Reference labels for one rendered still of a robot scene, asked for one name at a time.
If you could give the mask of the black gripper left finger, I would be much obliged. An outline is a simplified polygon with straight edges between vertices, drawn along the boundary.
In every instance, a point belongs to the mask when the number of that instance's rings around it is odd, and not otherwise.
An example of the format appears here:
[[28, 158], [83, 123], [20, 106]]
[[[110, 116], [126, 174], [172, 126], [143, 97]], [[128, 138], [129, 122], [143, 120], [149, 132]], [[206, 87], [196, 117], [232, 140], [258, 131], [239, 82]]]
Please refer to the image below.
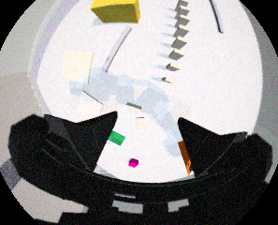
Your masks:
[[106, 112], [94, 119], [71, 123], [70, 120], [44, 113], [44, 119], [49, 123], [49, 131], [53, 134], [56, 132], [68, 140], [89, 172], [94, 172], [98, 158], [101, 157], [102, 150], [115, 127], [117, 116], [117, 112]]

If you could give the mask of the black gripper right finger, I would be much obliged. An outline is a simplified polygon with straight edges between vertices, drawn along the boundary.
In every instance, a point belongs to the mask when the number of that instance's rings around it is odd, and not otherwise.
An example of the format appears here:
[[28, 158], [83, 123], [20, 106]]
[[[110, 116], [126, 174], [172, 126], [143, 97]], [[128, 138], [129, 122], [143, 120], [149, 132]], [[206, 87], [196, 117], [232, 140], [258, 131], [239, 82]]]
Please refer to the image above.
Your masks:
[[229, 134], [214, 134], [213, 131], [200, 127], [190, 120], [179, 117], [179, 131], [183, 136], [183, 143], [186, 146], [188, 157], [190, 158], [194, 176], [207, 175], [207, 170], [224, 156], [226, 150], [233, 143], [246, 140], [248, 131], [229, 132]]

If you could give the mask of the yellow rectangular block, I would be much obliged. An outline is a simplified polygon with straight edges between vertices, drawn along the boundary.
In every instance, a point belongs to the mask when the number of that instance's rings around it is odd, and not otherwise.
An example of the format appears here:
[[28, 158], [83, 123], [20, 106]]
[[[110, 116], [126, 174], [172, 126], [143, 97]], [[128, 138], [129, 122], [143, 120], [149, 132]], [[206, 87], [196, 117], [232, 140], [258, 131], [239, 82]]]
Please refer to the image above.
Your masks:
[[102, 23], [139, 23], [138, 0], [94, 0], [89, 7]]

